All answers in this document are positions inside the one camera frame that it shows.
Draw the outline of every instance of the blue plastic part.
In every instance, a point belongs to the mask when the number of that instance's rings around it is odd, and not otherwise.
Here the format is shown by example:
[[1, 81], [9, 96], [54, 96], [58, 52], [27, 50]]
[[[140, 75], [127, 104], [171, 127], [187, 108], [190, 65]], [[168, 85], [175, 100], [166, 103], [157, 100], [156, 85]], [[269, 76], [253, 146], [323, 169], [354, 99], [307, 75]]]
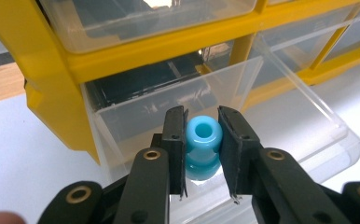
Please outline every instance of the blue plastic part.
[[220, 124], [209, 116], [197, 116], [186, 129], [186, 175], [193, 180], [206, 180], [220, 167], [218, 149], [223, 131]]

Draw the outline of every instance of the screw hole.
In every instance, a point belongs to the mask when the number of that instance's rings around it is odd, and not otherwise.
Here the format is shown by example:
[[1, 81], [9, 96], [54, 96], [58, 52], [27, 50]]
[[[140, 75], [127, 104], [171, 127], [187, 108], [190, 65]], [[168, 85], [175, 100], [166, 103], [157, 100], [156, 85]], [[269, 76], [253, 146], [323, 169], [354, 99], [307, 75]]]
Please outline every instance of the screw hole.
[[276, 161], [284, 160], [284, 154], [280, 151], [269, 151], [268, 157]]
[[89, 198], [91, 190], [87, 186], [78, 186], [66, 195], [66, 201], [68, 203], [82, 203]]
[[149, 150], [145, 152], [143, 157], [145, 157], [146, 160], [153, 161], [160, 157], [160, 152], [158, 152], [157, 150]]
[[317, 221], [319, 221], [321, 223], [331, 223], [332, 222], [331, 216], [324, 212], [315, 212], [313, 214], [313, 217], [314, 217], [314, 219], [316, 219]]
[[241, 139], [250, 139], [249, 135], [241, 135]]

